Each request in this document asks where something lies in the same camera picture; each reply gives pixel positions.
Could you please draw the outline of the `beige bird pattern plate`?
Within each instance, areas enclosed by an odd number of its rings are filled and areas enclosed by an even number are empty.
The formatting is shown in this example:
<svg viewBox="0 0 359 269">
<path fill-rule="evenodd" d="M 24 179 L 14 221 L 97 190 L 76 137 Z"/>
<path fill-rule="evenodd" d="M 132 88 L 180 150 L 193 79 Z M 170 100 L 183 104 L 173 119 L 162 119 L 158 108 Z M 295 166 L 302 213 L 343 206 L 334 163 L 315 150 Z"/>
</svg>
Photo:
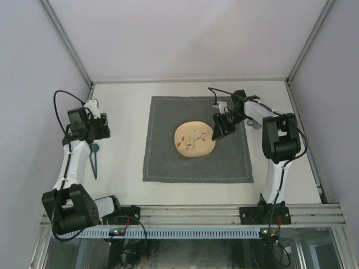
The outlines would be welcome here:
<svg viewBox="0 0 359 269">
<path fill-rule="evenodd" d="M 202 157 L 210 154 L 216 142 L 213 129 L 205 122 L 192 121 L 180 125 L 174 133 L 174 144 L 184 157 Z"/>
</svg>

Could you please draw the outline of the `white mug blue handle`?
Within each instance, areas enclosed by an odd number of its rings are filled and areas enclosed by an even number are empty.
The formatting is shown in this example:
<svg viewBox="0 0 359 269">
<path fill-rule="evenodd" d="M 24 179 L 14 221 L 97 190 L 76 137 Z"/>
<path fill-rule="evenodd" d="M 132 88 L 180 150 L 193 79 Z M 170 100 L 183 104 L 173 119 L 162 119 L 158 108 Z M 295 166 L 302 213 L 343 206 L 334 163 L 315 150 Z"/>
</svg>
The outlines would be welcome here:
<svg viewBox="0 0 359 269">
<path fill-rule="evenodd" d="M 246 124 L 255 130 L 262 129 L 262 125 L 254 119 L 248 119 Z"/>
</svg>

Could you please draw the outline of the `grey cloth placemat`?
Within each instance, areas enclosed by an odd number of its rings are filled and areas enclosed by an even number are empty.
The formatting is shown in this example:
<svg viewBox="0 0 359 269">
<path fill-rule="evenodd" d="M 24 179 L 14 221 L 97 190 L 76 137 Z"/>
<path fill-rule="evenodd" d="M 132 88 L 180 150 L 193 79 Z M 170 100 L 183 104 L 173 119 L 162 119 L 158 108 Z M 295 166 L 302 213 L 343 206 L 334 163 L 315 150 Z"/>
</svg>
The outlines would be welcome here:
<svg viewBox="0 0 359 269">
<path fill-rule="evenodd" d="M 143 165 L 145 182 L 252 183 L 252 165 L 246 126 L 215 141 L 214 150 L 196 157 L 196 150 L 178 146 L 174 138 L 183 123 L 200 121 L 214 127 L 218 112 L 209 96 L 154 96 L 151 99 Z"/>
</svg>

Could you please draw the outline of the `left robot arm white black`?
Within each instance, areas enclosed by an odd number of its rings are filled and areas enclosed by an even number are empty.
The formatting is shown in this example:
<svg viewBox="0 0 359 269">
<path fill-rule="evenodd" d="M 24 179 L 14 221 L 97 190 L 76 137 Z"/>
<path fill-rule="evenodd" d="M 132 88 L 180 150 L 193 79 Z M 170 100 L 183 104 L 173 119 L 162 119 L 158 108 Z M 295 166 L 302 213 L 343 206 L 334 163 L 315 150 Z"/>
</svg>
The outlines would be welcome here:
<svg viewBox="0 0 359 269">
<path fill-rule="evenodd" d="M 94 141 L 110 137 L 107 115 L 85 104 L 69 110 L 68 117 L 61 171 L 53 189 L 42 195 L 54 237 L 61 239 L 69 233 L 78 235 L 102 220 L 110 224 L 138 224 L 139 207 L 121 206 L 114 195 L 93 199 L 83 185 Z"/>
</svg>

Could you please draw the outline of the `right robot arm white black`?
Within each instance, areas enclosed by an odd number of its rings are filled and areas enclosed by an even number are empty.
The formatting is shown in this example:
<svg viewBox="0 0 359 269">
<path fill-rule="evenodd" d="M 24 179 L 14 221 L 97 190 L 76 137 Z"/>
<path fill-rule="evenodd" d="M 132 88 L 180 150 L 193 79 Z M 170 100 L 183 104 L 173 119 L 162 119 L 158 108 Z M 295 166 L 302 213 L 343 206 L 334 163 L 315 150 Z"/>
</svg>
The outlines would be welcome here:
<svg viewBox="0 0 359 269">
<path fill-rule="evenodd" d="M 233 107 L 214 100 L 213 140 L 235 132 L 236 126 L 247 120 L 254 129 L 261 129 L 262 151 L 268 160 L 266 183 L 256 206 L 240 207 L 242 225 L 290 224 L 291 217 L 284 199 L 284 187 L 291 164 L 306 154 L 308 143 L 297 126 L 293 113 L 283 114 L 264 104 L 256 95 L 244 90 L 230 94 Z"/>
</svg>

